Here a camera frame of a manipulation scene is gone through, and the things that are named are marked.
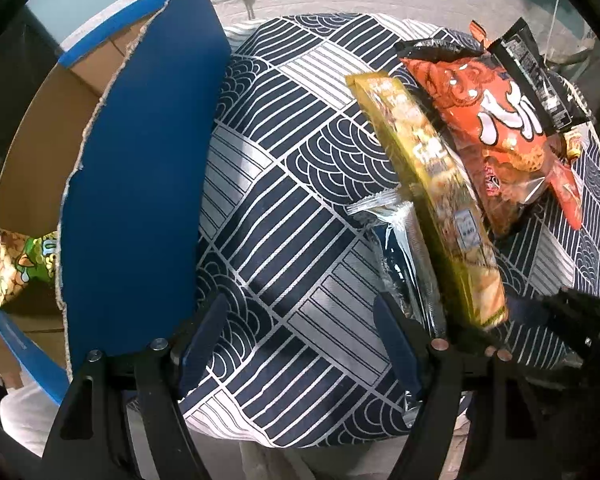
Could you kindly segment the yellow snack bar package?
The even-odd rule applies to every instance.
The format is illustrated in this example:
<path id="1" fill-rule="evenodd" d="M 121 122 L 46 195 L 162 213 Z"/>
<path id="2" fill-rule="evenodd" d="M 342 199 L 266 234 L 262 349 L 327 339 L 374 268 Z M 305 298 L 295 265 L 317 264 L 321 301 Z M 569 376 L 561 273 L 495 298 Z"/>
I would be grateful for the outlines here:
<path id="1" fill-rule="evenodd" d="M 505 322 L 494 247 L 452 151 L 399 79 L 364 73 L 347 76 L 346 84 L 415 206 L 446 310 L 480 330 Z"/>

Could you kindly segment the silver blue biscuit package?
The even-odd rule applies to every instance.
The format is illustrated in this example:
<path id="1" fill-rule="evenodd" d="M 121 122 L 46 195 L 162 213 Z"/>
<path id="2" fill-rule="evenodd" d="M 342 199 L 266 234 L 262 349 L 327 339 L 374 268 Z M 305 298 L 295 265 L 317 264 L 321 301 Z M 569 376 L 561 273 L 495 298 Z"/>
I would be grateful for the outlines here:
<path id="1" fill-rule="evenodd" d="M 418 361 L 422 390 L 416 398 L 405 393 L 407 411 L 414 410 L 427 382 L 426 345 L 446 336 L 446 318 L 434 267 L 416 216 L 414 204 L 401 192 L 385 190 L 346 207 L 347 214 L 362 224 L 372 245 L 381 280 L 381 292 L 388 292 L 398 304 L 406 322 L 402 330 Z"/>

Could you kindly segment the orange squid snack bag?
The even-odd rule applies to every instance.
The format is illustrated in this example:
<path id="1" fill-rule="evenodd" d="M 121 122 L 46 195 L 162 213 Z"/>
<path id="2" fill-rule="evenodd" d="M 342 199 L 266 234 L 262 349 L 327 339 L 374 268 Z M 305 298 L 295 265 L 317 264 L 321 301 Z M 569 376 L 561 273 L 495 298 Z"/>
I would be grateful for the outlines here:
<path id="1" fill-rule="evenodd" d="M 582 200 L 562 136 L 491 53 L 437 38 L 400 41 L 396 55 L 448 127 L 495 236 L 506 235 L 549 188 L 568 224 Z"/>

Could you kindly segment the black snack packet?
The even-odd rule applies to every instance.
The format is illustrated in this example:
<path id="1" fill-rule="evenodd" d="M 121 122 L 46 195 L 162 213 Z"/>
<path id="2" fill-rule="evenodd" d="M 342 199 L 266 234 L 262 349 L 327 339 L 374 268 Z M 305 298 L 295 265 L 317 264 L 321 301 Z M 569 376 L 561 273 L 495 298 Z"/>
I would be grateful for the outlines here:
<path id="1" fill-rule="evenodd" d="M 550 70 L 523 18 L 486 48 L 521 88 L 547 134 L 563 132 L 592 119 L 584 96 L 568 79 Z"/>

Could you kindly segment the navy patterned tablecloth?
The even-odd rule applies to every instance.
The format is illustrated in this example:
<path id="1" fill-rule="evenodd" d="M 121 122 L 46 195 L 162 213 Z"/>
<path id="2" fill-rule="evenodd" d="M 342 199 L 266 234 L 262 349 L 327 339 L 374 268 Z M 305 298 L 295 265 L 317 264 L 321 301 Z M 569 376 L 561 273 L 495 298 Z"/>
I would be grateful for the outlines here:
<path id="1" fill-rule="evenodd" d="M 396 44 L 437 39 L 471 60 L 452 69 L 460 98 L 479 74 L 518 87 L 464 32 L 386 14 L 283 15 L 230 26 L 232 48 L 210 141 L 197 248 L 197 296 L 230 307 L 187 425 L 268 448 L 372 442 L 410 431 L 412 406 L 375 330 L 381 279 L 347 206 L 396 174 L 346 84 L 385 72 L 433 122 L 428 89 Z"/>

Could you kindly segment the green popcorn snack bag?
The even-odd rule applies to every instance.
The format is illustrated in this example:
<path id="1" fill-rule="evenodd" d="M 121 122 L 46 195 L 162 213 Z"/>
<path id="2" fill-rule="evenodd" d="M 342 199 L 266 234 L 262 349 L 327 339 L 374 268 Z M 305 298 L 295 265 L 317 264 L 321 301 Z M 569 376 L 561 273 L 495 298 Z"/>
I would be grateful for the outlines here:
<path id="1" fill-rule="evenodd" d="M 0 309 L 33 282 L 55 283 L 58 232 L 40 237 L 0 228 Z"/>

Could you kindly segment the blue cardboard box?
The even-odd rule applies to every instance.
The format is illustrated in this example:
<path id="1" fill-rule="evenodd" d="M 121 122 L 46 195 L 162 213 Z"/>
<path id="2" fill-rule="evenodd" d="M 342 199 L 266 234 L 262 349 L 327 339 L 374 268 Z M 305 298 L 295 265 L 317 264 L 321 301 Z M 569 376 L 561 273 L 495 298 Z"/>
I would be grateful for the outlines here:
<path id="1" fill-rule="evenodd" d="M 58 232 L 55 283 L 0 309 L 0 335 L 54 403 L 88 352 L 123 356 L 195 310 L 202 189 L 230 44 L 210 0 L 164 0 L 126 48 L 54 66 L 0 177 L 0 228 Z"/>

